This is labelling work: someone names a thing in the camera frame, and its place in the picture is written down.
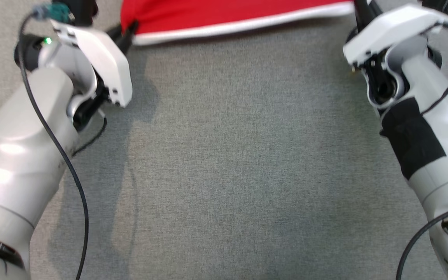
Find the black tape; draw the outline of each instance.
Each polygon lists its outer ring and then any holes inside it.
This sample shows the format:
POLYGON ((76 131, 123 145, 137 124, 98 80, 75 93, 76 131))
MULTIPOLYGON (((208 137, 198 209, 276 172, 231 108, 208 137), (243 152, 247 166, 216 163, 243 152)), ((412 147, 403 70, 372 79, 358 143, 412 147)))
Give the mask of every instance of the black tape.
POLYGON ((446 156, 414 98, 393 106, 384 116, 382 126, 380 135, 390 140, 406 179, 421 167, 446 156))

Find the red fabric with white trim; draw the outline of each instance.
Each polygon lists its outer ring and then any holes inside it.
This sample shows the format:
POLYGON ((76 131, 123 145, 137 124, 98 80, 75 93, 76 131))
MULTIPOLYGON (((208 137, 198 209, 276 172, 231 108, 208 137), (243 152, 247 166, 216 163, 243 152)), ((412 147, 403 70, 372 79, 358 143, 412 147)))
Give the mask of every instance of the red fabric with white trim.
POLYGON ((233 23, 347 0, 124 0, 121 23, 138 20, 137 34, 233 23))

